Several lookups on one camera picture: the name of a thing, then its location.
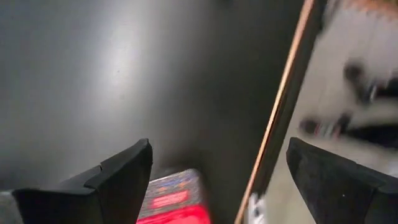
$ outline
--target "person's leg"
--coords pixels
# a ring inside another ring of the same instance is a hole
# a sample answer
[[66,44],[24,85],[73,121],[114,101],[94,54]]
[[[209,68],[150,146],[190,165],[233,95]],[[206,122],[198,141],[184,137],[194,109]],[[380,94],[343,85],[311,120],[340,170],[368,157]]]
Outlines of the person's leg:
[[362,103],[371,103],[378,98],[398,100],[398,77],[389,80],[369,79],[359,63],[345,65],[344,77]]
[[398,77],[391,78],[384,86],[377,86],[374,91],[374,97],[398,99]]
[[343,136],[398,149],[398,123],[349,128],[350,120],[351,116],[348,114],[343,114],[334,121],[309,117],[302,120],[300,130],[313,137],[339,138]]
[[342,135],[382,147],[398,149],[398,123],[351,128],[347,129]]
[[305,134],[311,136],[318,136],[322,138],[337,138],[341,134],[344,134],[349,122],[351,121],[351,115],[348,113],[342,114],[336,120],[324,120],[315,116],[304,118],[300,122],[300,130]]

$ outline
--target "shoe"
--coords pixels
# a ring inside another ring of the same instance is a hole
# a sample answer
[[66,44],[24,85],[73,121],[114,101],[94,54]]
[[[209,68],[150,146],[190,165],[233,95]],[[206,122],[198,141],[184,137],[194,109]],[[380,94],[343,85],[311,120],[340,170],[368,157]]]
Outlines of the shoe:
[[343,113],[336,121],[324,121],[317,117],[308,117],[300,122],[300,130],[311,136],[320,136],[323,138],[337,138],[345,132],[352,115]]
[[347,63],[343,73],[345,80],[354,90],[358,101],[364,105],[372,102],[377,82],[365,77],[363,65],[358,62]]

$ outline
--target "red label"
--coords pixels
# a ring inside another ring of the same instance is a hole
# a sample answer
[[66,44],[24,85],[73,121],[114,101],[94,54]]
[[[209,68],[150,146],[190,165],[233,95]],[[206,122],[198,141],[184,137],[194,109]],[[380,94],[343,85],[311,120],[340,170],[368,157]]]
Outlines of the red label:
[[188,197],[189,195],[187,190],[157,197],[153,199],[152,203],[150,204],[150,208],[160,208],[176,203],[181,203],[188,200]]
[[210,224],[210,217],[203,206],[192,205],[140,219],[137,224]]

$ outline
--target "printed label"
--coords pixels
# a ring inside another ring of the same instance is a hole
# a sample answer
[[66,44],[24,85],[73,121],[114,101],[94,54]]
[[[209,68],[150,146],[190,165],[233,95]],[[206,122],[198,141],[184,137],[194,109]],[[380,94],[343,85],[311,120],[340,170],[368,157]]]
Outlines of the printed label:
[[153,199],[152,203],[150,204],[151,208],[160,208],[168,205],[173,205],[176,203],[181,203],[188,200],[189,195],[188,191],[184,190],[177,193],[168,194],[165,196],[157,197]]

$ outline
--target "wooden edge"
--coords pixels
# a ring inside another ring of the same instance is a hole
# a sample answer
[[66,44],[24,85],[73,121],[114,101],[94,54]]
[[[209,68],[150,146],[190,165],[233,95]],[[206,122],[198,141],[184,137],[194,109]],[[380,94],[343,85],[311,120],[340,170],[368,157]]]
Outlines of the wooden edge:
[[236,218],[235,218],[235,222],[234,222],[235,224],[241,224],[241,222],[242,222],[244,210],[245,210],[246,205],[247,205],[248,200],[249,200],[249,196],[250,196],[250,193],[251,193],[251,190],[252,190],[252,187],[253,187],[254,179],[256,177],[256,174],[257,174],[261,159],[262,159],[262,157],[264,155],[266,144],[268,142],[268,137],[269,137],[271,129],[272,129],[273,125],[274,125],[275,116],[276,116],[277,111],[278,111],[279,106],[280,106],[280,101],[281,101],[281,98],[282,98],[282,94],[283,94],[283,92],[285,90],[285,86],[286,86],[288,77],[290,76],[290,70],[292,68],[292,65],[293,65],[297,50],[299,48],[299,45],[300,45],[300,42],[301,42],[301,39],[302,39],[302,36],[303,36],[303,32],[304,32],[305,26],[307,24],[308,17],[309,17],[309,15],[311,13],[313,5],[314,5],[314,0],[305,0],[305,2],[303,4],[303,7],[302,7],[302,10],[301,10],[301,13],[300,13],[300,17],[298,19],[296,31],[295,31],[295,34],[294,34],[294,37],[293,37],[292,45],[290,47],[289,55],[287,57],[287,61],[286,61],[286,64],[285,64],[285,69],[284,69],[284,72],[282,74],[282,79],[281,79],[280,84],[279,84],[278,92],[276,94],[275,103],[274,103],[274,106],[272,108],[271,115],[270,115],[270,118],[269,118],[269,121],[268,121],[268,125],[267,125],[266,131],[264,133],[264,137],[262,139],[262,142],[261,142],[261,145],[260,145],[260,149],[259,149],[259,153],[258,153],[256,161],[254,163],[253,170],[251,172],[251,176],[250,176],[248,185],[247,185],[246,190],[244,192],[243,199],[241,201],[241,205],[240,205],[239,210],[238,210],[238,214],[236,215]]

